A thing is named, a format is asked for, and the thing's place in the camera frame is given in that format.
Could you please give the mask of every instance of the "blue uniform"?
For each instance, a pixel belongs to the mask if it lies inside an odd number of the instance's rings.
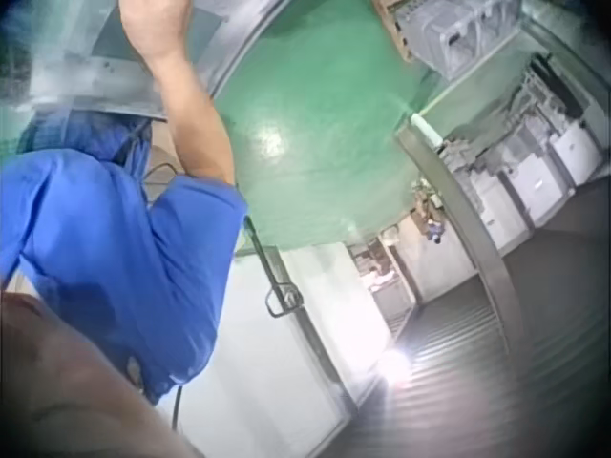
[[[156,403],[210,358],[246,204],[233,186],[176,177],[147,208],[149,139],[129,117],[35,120],[36,151],[0,174],[0,280],[18,267],[119,371],[136,358]]]

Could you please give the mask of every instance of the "skin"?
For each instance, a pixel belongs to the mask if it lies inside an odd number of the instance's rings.
[[[187,58],[190,0],[120,0],[125,33],[155,78],[187,175],[235,183],[231,144]]]
[[[233,185],[227,133],[186,58],[191,1],[119,5],[125,32],[157,81],[185,172]],[[28,447],[53,456],[195,456],[99,350],[41,301],[3,293],[0,312],[2,413]]]

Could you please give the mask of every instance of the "wire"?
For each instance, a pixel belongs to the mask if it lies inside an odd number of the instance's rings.
[[[172,415],[172,430],[176,431],[179,425],[179,410],[180,410],[180,399],[182,398],[182,386],[179,386],[179,390],[176,392],[176,400],[174,401],[174,413]]]
[[[162,169],[162,168],[164,168],[164,167],[167,167],[167,168],[169,168],[169,169],[172,169],[172,172],[174,172],[174,175],[180,175],[179,170],[178,170],[178,169],[177,169],[177,168],[176,168],[174,165],[172,165],[172,164],[171,164],[171,163],[169,163],[169,162],[164,162],[164,163],[162,163],[162,164],[159,164],[157,167],[153,167],[151,170],[149,170],[149,171],[147,172],[147,174],[144,176],[144,181],[146,181],[148,178],[150,178],[150,177],[151,177],[151,175],[152,175],[154,172],[156,172],[156,171],[158,171],[158,170],[161,170],[161,169]]]

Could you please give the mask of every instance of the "raised arm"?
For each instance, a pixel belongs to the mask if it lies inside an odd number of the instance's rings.
[[[123,29],[155,78],[187,175],[235,184],[231,144],[186,52],[192,0],[119,0]]]

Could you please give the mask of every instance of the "person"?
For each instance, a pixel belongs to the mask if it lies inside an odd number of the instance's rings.
[[[0,282],[4,290],[19,269],[42,300],[2,300],[3,334],[17,342],[2,350],[23,364],[5,370],[3,359],[3,394],[26,412],[146,410],[77,334],[153,405],[200,374],[246,214],[227,132],[187,58],[192,2],[120,0],[119,9],[158,85],[185,175],[149,208],[147,120],[62,110],[38,114],[26,151],[2,166]]]
[[[200,458],[83,334],[2,295],[2,456]]]

